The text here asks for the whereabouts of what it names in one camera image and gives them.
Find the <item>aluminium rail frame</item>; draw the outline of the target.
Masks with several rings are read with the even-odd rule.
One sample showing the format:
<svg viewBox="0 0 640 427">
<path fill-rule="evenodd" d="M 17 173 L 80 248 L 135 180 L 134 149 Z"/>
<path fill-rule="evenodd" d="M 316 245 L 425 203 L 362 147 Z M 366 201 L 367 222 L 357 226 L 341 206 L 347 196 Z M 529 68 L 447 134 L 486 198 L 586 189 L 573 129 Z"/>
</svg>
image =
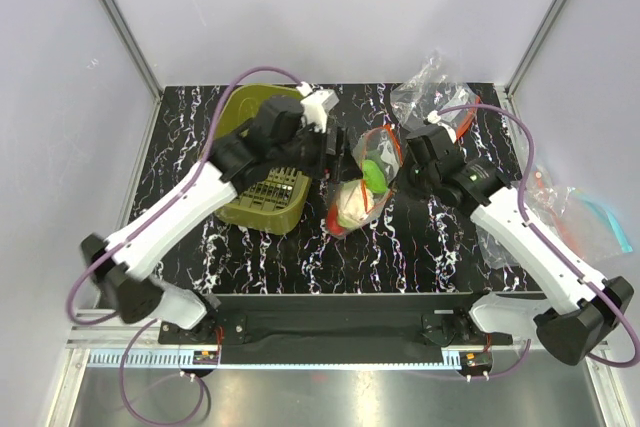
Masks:
<svg viewBox="0 0 640 427">
<path fill-rule="evenodd" d="M 165 345 L 160 324 L 72 330 L 49 426 L 635 426 L 618 373 L 504 334 Z"/>
</svg>

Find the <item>white toy cauliflower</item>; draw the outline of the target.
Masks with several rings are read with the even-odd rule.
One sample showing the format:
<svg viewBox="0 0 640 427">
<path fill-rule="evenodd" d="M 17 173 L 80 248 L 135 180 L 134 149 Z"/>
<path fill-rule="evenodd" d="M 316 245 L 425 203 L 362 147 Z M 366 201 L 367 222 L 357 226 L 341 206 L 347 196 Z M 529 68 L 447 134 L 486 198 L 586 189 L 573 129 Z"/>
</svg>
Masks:
<svg viewBox="0 0 640 427">
<path fill-rule="evenodd" d="M 373 193 L 361 181 L 353 181 L 340 188 L 337 197 L 337 223 L 345 229 L 361 227 L 374 205 Z"/>
</svg>

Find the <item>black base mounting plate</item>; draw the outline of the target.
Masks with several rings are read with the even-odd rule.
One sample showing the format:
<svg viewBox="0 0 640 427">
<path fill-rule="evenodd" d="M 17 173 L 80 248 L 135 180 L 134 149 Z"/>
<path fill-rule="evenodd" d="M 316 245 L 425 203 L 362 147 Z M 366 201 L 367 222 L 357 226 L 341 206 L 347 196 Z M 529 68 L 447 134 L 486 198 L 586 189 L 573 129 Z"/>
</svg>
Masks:
<svg viewBox="0 0 640 427">
<path fill-rule="evenodd" d="M 165 345 L 251 345 L 290 338 L 406 338 L 438 346 L 482 344 L 469 310 L 478 294 L 226 295 L 193 331 L 164 321 Z"/>
</svg>

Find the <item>clear blue-zip bag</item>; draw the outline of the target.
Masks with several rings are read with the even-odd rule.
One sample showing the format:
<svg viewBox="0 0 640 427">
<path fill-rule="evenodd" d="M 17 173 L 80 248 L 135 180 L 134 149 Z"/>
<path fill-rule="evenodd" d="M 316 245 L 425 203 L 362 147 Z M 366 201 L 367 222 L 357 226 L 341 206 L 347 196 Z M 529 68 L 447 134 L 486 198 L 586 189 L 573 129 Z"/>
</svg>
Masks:
<svg viewBox="0 0 640 427">
<path fill-rule="evenodd" d="M 610 210 L 575 187 L 554 185 L 540 164 L 535 164 L 527 177 L 524 202 L 532 214 L 589 264 L 633 252 Z"/>
</svg>

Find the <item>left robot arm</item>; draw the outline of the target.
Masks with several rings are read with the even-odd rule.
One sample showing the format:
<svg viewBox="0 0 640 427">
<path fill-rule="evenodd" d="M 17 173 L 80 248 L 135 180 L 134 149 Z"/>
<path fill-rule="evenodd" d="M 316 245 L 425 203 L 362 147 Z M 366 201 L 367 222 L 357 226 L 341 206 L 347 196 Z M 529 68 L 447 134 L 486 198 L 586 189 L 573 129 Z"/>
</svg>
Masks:
<svg viewBox="0 0 640 427">
<path fill-rule="evenodd" d="M 348 182 L 361 178 L 344 128 L 328 117 L 336 93 L 315 91 L 301 100 L 274 95 L 254 117 L 215 139 L 168 194 L 106 238 L 80 244 L 87 276 L 125 324 L 146 318 L 172 323 L 196 343 L 215 333 L 216 305 L 195 292 L 154 278 L 159 261 L 214 211 L 234 201 L 275 168 L 309 178 Z"/>
</svg>

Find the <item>red orange toy mango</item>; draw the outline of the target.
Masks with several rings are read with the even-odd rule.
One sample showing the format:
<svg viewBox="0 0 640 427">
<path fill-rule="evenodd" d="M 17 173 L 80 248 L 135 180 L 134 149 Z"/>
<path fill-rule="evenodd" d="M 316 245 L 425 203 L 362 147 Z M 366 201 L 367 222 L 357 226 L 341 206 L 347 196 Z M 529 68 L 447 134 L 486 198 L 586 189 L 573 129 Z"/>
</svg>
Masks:
<svg viewBox="0 0 640 427">
<path fill-rule="evenodd" d="M 340 237 L 345 232 L 345 229 L 338 223 L 338 218 L 335 215 L 327 216 L 326 227 L 328 232 L 335 237 Z"/>
</svg>

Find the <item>clear red-zip bag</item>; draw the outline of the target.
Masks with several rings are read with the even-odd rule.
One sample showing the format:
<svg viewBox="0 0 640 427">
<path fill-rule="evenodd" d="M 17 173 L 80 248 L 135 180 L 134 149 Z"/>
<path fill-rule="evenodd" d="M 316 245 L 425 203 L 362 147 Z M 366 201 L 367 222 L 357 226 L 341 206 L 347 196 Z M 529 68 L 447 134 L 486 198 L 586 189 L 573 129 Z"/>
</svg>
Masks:
<svg viewBox="0 0 640 427">
<path fill-rule="evenodd" d="M 362 178 L 338 187 L 326 216 L 326 228 L 336 238 L 344 238 L 380 216 L 403 162 L 390 125 L 365 132 L 353 150 L 353 157 Z"/>
</svg>

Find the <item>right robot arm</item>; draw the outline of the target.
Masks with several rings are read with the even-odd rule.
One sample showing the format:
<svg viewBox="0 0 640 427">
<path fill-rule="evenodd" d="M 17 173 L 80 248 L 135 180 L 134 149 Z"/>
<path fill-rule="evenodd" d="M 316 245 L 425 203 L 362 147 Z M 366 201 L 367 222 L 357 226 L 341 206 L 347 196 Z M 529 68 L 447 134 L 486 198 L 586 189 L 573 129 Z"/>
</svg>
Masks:
<svg viewBox="0 0 640 427">
<path fill-rule="evenodd" d="M 621 276 L 605 278 L 580 259 L 529 208 L 491 161 L 465 160 L 455 136 L 428 124 L 406 138 L 407 156 L 397 177 L 401 192 L 430 195 L 493 236 L 540 287 L 541 299 L 482 294 L 454 318 L 466 343 L 487 334 L 536 339 L 566 365 L 580 363 L 620 323 L 634 295 Z"/>
</svg>

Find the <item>black marble pattern mat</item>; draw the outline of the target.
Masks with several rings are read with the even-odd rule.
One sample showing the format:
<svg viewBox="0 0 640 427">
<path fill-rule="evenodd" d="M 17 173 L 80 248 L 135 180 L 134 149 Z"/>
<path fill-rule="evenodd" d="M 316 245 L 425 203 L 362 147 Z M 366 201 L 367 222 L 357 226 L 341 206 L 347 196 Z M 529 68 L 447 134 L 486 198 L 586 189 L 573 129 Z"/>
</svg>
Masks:
<svg viewBox="0 0 640 427">
<path fill-rule="evenodd" d="M 354 128 L 397 125 L 394 83 L 323 84 L 336 91 L 335 116 Z M 161 199 L 197 160 L 225 85 L 164 90 L 129 220 Z M 491 159 L 521 179 L 526 140 L 516 125 L 484 109 L 461 139 L 465 157 Z M 483 259 L 476 228 L 433 197 L 394 195 L 381 216 L 344 239 L 325 226 L 334 184 L 313 181 L 299 223 L 286 235 L 237 227 L 210 216 L 155 266 L 153 277 L 208 294 L 373 294 L 534 291 L 516 265 L 494 269 Z"/>
</svg>

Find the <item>clear bag under arm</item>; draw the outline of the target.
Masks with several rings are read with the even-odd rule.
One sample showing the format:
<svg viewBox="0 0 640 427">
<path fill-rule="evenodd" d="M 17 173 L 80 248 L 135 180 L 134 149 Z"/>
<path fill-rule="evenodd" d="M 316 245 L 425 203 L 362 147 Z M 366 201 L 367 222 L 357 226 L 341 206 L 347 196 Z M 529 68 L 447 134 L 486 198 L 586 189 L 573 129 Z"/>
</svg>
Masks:
<svg viewBox="0 0 640 427">
<path fill-rule="evenodd" d="M 517 260 L 491 233 L 478 224 L 475 227 L 482 258 L 489 268 L 498 270 L 519 266 Z"/>
</svg>

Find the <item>clear bag at back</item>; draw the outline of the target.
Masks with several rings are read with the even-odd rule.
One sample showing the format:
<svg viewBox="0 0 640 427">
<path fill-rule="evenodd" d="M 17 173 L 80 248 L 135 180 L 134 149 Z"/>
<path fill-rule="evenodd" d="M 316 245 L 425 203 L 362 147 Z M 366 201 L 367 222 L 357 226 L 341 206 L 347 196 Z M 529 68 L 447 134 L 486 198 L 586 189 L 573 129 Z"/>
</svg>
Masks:
<svg viewBox="0 0 640 427">
<path fill-rule="evenodd" d="M 470 85 L 460 80 L 457 68 L 437 50 L 428 54 L 420 70 L 390 94 L 392 111 L 399 125 L 409 132 L 424 126 L 435 111 L 460 139 L 476 117 L 475 108 L 442 113 L 463 105 L 476 105 L 480 97 Z"/>
</svg>

